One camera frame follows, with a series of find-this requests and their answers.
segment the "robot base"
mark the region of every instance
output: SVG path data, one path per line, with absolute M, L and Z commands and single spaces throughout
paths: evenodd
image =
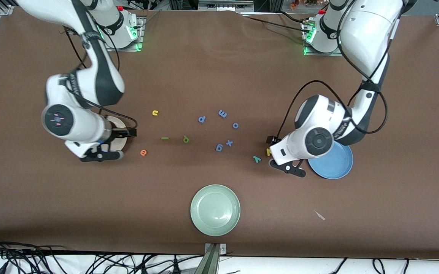
M 321 52 L 319 50 L 316 50 L 310 43 L 307 42 L 308 38 L 313 39 L 311 36 L 315 36 L 316 33 L 319 33 L 319 30 L 316 30 L 316 27 L 318 25 L 317 21 L 321 18 L 321 15 L 318 14 L 315 17 L 310 17 L 307 20 L 304 20 L 303 23 L 300 23 L 301 29 L 308 30 L 309 32 L 303 32 L 302 33 L 302 41 L 303 41 L 303 47 L 304 47 L 304 55 L 317 55 L 317 56 L 342 56 L 340 50 L 336 47 L 332 52 Z M 318 43 L 325 43 L 327 41 L 331 40 L 322 40 L 317 41 Z
M 132 42 L 123 48 L 117 48 L 117 51 L 124 52 L 138 52 L 142 50 L 143 36 L 145 35 L 145 22 L 147 20 L 146 16 L 136 16 L 136 14 L 130 13 L 127 10 L 120 11 L 124 18 L 128 18 L 130 28 L 139 27 L 137 29 L 130 29 L 129 35 L 133 38 Z M 106 50 L 115 51 L 112 44 L 108 45 L 105 43 Z
M 342 56 L 341 52 L 338 48 L 336 48 L 334 51 L 332 52 L 320 52 L 315 50 L 308 42 L 306 42 L 305 40 L 303 41 L 304 43 L 304 55 L 317 55 L 317 56 Z

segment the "wires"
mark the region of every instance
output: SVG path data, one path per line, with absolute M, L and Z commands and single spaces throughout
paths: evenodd
M 409 267 L 409 261 L 409 259 L 406 259 L 406 266 L 404 267 L 404 271 L 402 272 L 402 274 L 406 274 L 407 267 Z
M 329 4 L 326 4 L 324 7 L 322 7 L 321 10 L 325 10 L 328 7 Z M 275 13 L 280 13 L 280 14 L 284 14 L 287 18 L 289 18 L 290 20 L 297 22 L 297 23 L 302 23 L 304 20 L 309 19 L 309 17 L 306 17 L 304 19 L 296 19 L 294 17 L 292 17 L 290 14 L 284 12 L 284 11 L 276 11 Z
M 331 274 L 337 274 L 337 273 L 340 271 L 340 269 L 341 269 L 341 267 L 343 266 L 343 264 L 346 262 L 346 260 L 348 260 L 348 258 L 344 258 L 344 259 L 341 261 L 341 263 L 338 265 L 338 267 L 336 268 L 336 270 L 335 270 L 334 272 L 331 272 Z
M 203 257 L 203 255 L 197 255 L 197 256 L 188 257 L 188 258 L 185 258 L 185 259 L 182 259 L 182 260 L 178 260 L 176 264 L 169 265 L 168 267 L 164 268 L 163 270 L 161 270 L 157 274 L 164 273 L 167 269 L 173 267 L 174 265 L 179 265 L 180 263 L 182 263 L 184 261 L 187 261 L 187 260 L 190 260 L 190 259 L 194 259 L 194 258 L 199 258 L 199 257 Z
M 68 27 L 65 27 L 65 26 L 63 26 L 63 27 L 64 27 L 64 32 L 66 33 L 66 35 L 67 35 L 67 37 L 69 39 L 70 45 L 72 46 L 72 49 L 74 50 L 74 53 L 76 54 L 76 56 L 77 56 L 77 58 L 79 59 L 79 62 L 80 62 L 78 64 L 78 66 L 76 67 L 76 69 L 81 67 L 81 66 L 83 66 L 84 68 L 87 68 L 86 65 L 84 64 L 84 61 L 86 60 L 86 57 L 87 57 L 87 53 L 84 55 L 84 58 L 81 59 L 81 57 L 79 56 L 79 53 L 77 52 L 77 49 L 76 49 L 74 43 L 72 42 L 72 39 L 70 38 L 70 35 L 69 35 L 69 32 L 72 32 L 72 33 L 75 33 L 75 34 L 77 34 L 77 33 L 74 30 L 72 30 L 72 29 L 70 29 Z
M 303 85 L 303 86 L 301 87 L 301 89 L 296 93 L 296 96 L 294 96 L 294 99 L 292 99 L 292 102 L 291 102 L 291 104 L 289 105 L 289 108 L 287 109 L 287 113 L 285 114 L 284 121 L 282 121 L 282 125 L 280 125 L 279 132 L 277 132 L 277 137 L 280 137 L 280 132 L 282 131 L 282 127 L 284 126 L 285 121 L 287 120 L 287 116 L 289 116 L 289 112 L 291 111 L 291 107 L 292 107 L 292 105 L 294 104 L 295 100 L 297 99 L 297 96 L 299 96 L 299 94 L 301 93 L 301 91 L 302 91 L 305 87 L 307 87 L 308 85 L 310 85 L 310 84 L 312 84 L 312 83 L 324 83 L 324 82 L 321 81 L 321 80 L 312 80 L 312 81 L 307 82 L 305 85 Z
M 109 260 L 109 261 L 115 263 L 114 261 L 110 260 L 110 258 L 112 258 L 113 256 L 115 256 L 115 255 L 110 255 L 108 258 L 106 258 L 106 256 L 101 257 L 99 255 L 95 255 L 93 264 L 91 264 L 88 267 L 88 269 L 86 270 L 86 272 L 84 274 L 92 274 L 100 265 L 102 265 L 104 262 L 106 262 L 106 260 Z M 103 261 L 96 264 L 98 262 L 98 260 L 96 260 L 97 257 L 101 257 L 103 259 Z
M 166 260 L 166 261 L 160 262 L 160 263 L 158 263 L 158 264 L 154 264 L 154 265 L 151 265 L 151 266 L 145 267 L 145 269 L 149 269 L 149 268 L 157 267 L 157 266 L 162 265 L 162 264 L 164 264 L 164 263 L 173 263 L 173 262 L 174 262 L 173 260 Z
M 289 18 L 290 20 L 297 22 L 297 23 L 302 23 L 303 20 L 305 19 L 309 19 L 309 17 L 305 18 L 305 19 L 296 19 L 292 16 L 290 16 L 287 12 L 285 11 L 276 11 L 275 13 L 280 13 L 280 14 L 284 14 L 287 18 Z
M 27 250 L 16 250 L 10 248 L 10 246 L 22 246 L 26 248 L 32 248 L 32 255 L 27 255 Z M 24 260 L 30 269 L 32 270 L 32 274 L 54 274 L 49 267 L 49 264 L 47 262 L 47 258 L 44 254 L 50 253 L 50 255 L 54 258 L 56 261 L 56 264 L 59 266 L 61 271 L 64 274 L 67 274 L 66 271 L 63 269 L 57 258 L 54 256 L 54 252 L 52 250 L 52 246 L 35 246 L 31 244 L 24 244 L 24 243 L 18 243 L 18 242 L 7 242 L 7 241 L 0 241 L 0 256 L 2 257 L 2 260 L 7 260 L 7 263 L 11 263 L 18 269 L 18 273 L 24 273 L 25 271 L 20 267 L 19 260 Z M 44 269 L 40 269 L 39 265 L 44 265 Z
M 115 46 L 115 42 L 113 42 L 113 39 L 111 38 L 111 36 L 106 33 L 106 31 L 103 31 L 103 33 L 105 33 L 108 38 L 110 38 L 111 44 L 113 45 L 113 47 L 115 48 L 115 52 L 116 52 L 116 58 L 118 59 L 118 67 L 116 68 L 118 71 L 120 71 L 120 55 L 118 54 L 118 49 Z
M 382 272 L 380 272 L 379 269 L 375 266 L 375 262 L 376 262 L 376 261 L 378 261 L 378 262 L 380 263 L 380 266 L 382 267 Z M 382 263 L 382 261 L 381 261 L 380 259 L 378 259 L 378 258 L 373 258 L 373 259 L 372 259 L 372 266 L 373 266 L 373 269 L 375 269 L 375 271 L 376 271 L 378 274 L 385 274 L 385 267 L 383 267 L 383 263 Z
M 126 116 L 126 115 L 121 114 L 121 113 L 118 113 L 118 112 L 116 112 L 116 111 L 112 111 L 112 110 L 107 109 L 107 108 L 105 108 L 105 107 L 103 107 L 103 106 L 100 106 L 100 105 L 98 105 L 98 104 L 93 103 L 93 102 L 89 101 L 88 99 L 82 97 L 81 95 L 73 93 L 72 90 L 70 90 L 70 88 L 68 87 L 68 85 L 66 85 L 66 89 L 68 90 L 69 93 L 71 93 L 72 95 L 74 95 L 76 98 L 78 98 L 78 99 L 80 99 L 80 100 L 83 100 L 84 102 L 86 102 L 87 104 L 89 104 L 89 105 L 91 105 L 91 106 L 94 106 L 94 107 L 99 108 L 99 109 L 100 109 L 99 114 L 101 114 L 101 110 L 104 110 L 104 111 L 106 111 L 106 112 L 108 112 L 108 113 L 111 113 L 111 114 L 114 114 L 114 115 L 117 115 L 117 116 L 120 116 L 120 117 L 123 117 L 123 118 L 125 118 L 125 119 L 128 119 L 128 120 L 132 121 L 132 122 L 135 124 L 135 125 L 133 126 L 133 128 L 137 128 L 137 127 L 138 127 L 138 122 L 137 122 L 134 118 L 132 118 L 132 117 L 130 117 L 130 116 Z
M 302 32 L 309 32 L 308 30 L 305 30 L 305 29 L 299 29 L 299 28 L 294 28 L 294 27 L 290 27 L 290 26 L 285 26 L 285 25 L 274 23 L 274 22 L 265 21 L 265 20 L 262 20 L 262 19 L 257 19 L 257 18 L 248 17 L 248 16 L 247 16 L 247 18 L 255 20 L 255 21 L 260 21 L 260 22 L 263 22 L 263 23 L 279 26 L 279 27 L 282 27 L 282 28 L 288 28 L 288 29 L 298 30 L 298 31 L 302 31 Z
M 349 58 L 348 58 L 348 56 L 346 56 L 346 54 L 345 54 L 345 52 L 343 52 L 343 48 L 342 48 L 342 46 L 341 46 L 341 42 L 340 42 L 340 29 L 341 29 L 341 24 L 342 24 L 342 22 L 343 22 L 343 19 L 345 18 L 345 16 L 346 16 L 346 14 L 348 13 L 348 11 L 351 9 L 351 7 L 352 7 L 352 5 L 355 3 L 355 0 L 354 1 L 352 1 L 349 5 L 348 5 L 348 7 L 346 8 L 346 10 L 345 10 L 345 12 L 343 12 L 343 15 L 341 16 L 341 18 L 340 18 L 340 21 L 338 22 L 338 27 L 336 28 L 336 33 L 338 33 L 338 35 L 336 36 L 336 42 L 338 43 L 338 48 L 339 48 L 339 50 L 340 50 L 340 52 L 341 52 L 341 55 L 346 59 L 346 61 L 353 67 L 353 68 L 355 68 L 361 75 L 363 75 L 366 79 L 367 79 L 367 82 L 368 83 L 373 83 L 373 80 L 371 79 L 374 75 L 375 75 L 375 73 L 376 73 L 376 71 L 379 69 L 379 67 L 380 67 L 380 65 L 382 64 L 382 62 L 383 62 L 383 60 L 385 59 L 385 57 L 386 57 L 386 55 L 388 54 L 388 49 L 390 49 L 390 46 L 391 46 L 391 44 L 392 44 L 392 38 L 390 38 L 390 40 L 388 41 L 388 43 L 387 43 L 387 47 L 386 47 L 386 49 L 385 49 L 385 52 L 383 53 L 383 55 L 382 55 L 382 57 L 381 57 L 381 59 L 380 59 L 380 61 L 378 62 L 378 64 L 377 64 L 377 66 L 376 66 L 376 68 L 373 70 L 373 72 L 372 72 L 372 74 L 370 75 L 370 76 L 368 76 L 366 73 L 364 73 L 364 71 L 362 71 L 360 68 L 358 68 Z M 399 20 L 400 19 L 400 16 L 402 15 L 402 12 L 399 12 L 399 15 L 398 15 L 398 17 L 397 17 L 397 20 Z M 380 126 L 376 129 L 376 130 L 373 130 L 373 131 L 366 131 L 366 130 L 363 130 L 362 128 L 360 128 L 353 120 L 352 120 L 352 124 L 353 124 L 353 126 L 359 131 L 359 132 L 362 132 L 362 133 L 364 133 L 364 134 L 373 134 L 373 133 L 376 133 L 376 132 L 378 132 L 378 131 L 380 131 L 382 128 L 383 128 L 383 126 L 385 126 L 385 123 L 387 122 L 387 119 L 388 119 L 388 104 L 387 104 L 387 101 L 385 100 L 385 97 L 383 96 L 383 94 L 382 94 L 382 92 L 380 91 L 380 89 L 379 89 L 379 87 L 377 86 L 377 85 L 375 85 L 375 87 L 377 88 L 377 90 L 375 91 L 378 95 L 380 95 L 380 98 L 382 99 L 382 101 L 383 101 L 383 107 L 384 107 L 384 109 L 385 109 L 385 116 L 384 116 L 384 118 L 383 118 L 383 121 L 382 121 L 382 123 L 380 124 Z M 352 95 L 352 97 L 350 98 L 350 100 L 348 101 L 348 105 L 350 105 L 351 104 L 351 102 L 352 102 L 352 100 L 355 98 L 355 96 L 360 92 L 360 90 L 361 90 L 361 87 L 359 87 L 358 88 L 358 90 Z
M 129 257 L 132 257 L 132 256 L 133 256 L 133 254 L 130 253 L 130 254 L 126 255 L 126 256 L 123 256 L 121 259 L 119 259 L 119 260 L 116 261 L 116 262 L 114 262 L 114 261 L 108 259 L 108 260 L 110 260 L 111 262 L 113 262 L 113 264 L 112 264 L 112 265 L 108 265 L 108 266 L 105 268 L 105 271 L 103 272 L 103 274 L 105 274 L 105 273 L 108 272 L 111 268 L 113 268 L 113 267 L 115 267 L 115 266 L 118 266 L 118 267 L 124 267 L 125 269 L 128 270 L 130 266 L 128 266 L 128 265 L 126 265 L 126 264 L 124 264 L 124 263 L 121 263 L 121 262 L 124 262 L 124 260 L 125 260 L 126 258 L 129 258 Z

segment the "blue plate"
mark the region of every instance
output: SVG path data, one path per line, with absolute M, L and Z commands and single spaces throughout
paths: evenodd
M 343 178 L 352 170 L 353 153 L 349 146 L 343 146 L 334 142 L 333 148 L 328 154 L 308 160 L 315 173 L 326 179 Z

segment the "small white scrap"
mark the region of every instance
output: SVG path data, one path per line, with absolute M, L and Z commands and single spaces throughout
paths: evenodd
M 316 210 L 313 210 L 313 211 L 317 214 L 318 217 L 321 218 L 321 220 L 323 220 L 323 221 L 326 220 L 326 218 L 324 218 L 321 214 L 317 213 Z

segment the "white floor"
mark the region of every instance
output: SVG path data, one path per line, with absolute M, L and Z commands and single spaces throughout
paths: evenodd
M 123 255 L 113 257 L 119 260 Z M 94 262 L 94 255 L 57 255 L 57 260 L 68 274 L 84 274 Z M 164 260 L 172 260 L 171 255 L 160 255 L 150 260 L 147 265 L 154 265 Z M 142 261 L 141 255 L 135 255 L 136 264 Z M 194 269 L 201 258 L 195 258 L 180 264 L 180 269 Z M 221 257 L 218 274 L 330 274 L 336 270 L 342 259 L 336 258 L 277 258 L 277 257 Z M 405 260 L 382 260 L 387 274 L 402 274 Z M 0 258 L 0 267 L 4 264 Z M 51 270 L 55 274 L 63 274 L 52 257 L 48 257 Z M 101 274 L 105 267 L 112 263 L 107 262 L 97 268 L 94 273 Z M 133 265 L 131 258 L 124 260 L 124 264 Z M 169 266 L 171 263 L 148 269 L 149 274 L 156 274 Z M 30 268 L 21 263 L 21 267 L 30 272 Z M 108 274 L 127 274 L 124 267 L 113 267 Z M 372 267 L 371 259 L 348 259 L 341 267 L 338 274 L 377 274 Z M 6 274 L 18 274 L 16 267 L 8 266 Z M 439 274 L 439 260 L 410 260 L 407 274 Z

